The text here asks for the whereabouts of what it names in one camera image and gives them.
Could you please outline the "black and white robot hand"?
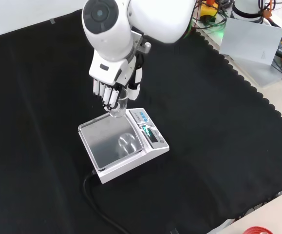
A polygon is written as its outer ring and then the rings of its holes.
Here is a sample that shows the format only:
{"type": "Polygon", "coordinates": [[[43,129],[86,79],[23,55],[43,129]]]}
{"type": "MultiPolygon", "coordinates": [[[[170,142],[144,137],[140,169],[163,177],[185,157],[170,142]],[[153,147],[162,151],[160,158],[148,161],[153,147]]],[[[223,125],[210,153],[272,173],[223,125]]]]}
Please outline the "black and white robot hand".
{"type": "Polygon", "coordinates": [[[105,110],[117,109],[119,96],[126,90],[128,99],[136,100],[140,92],[144,55],[137,52],[131,61],[110,62],[94,51],[89,75],[93,78],[93,94],[100,97],[105,110]]]}

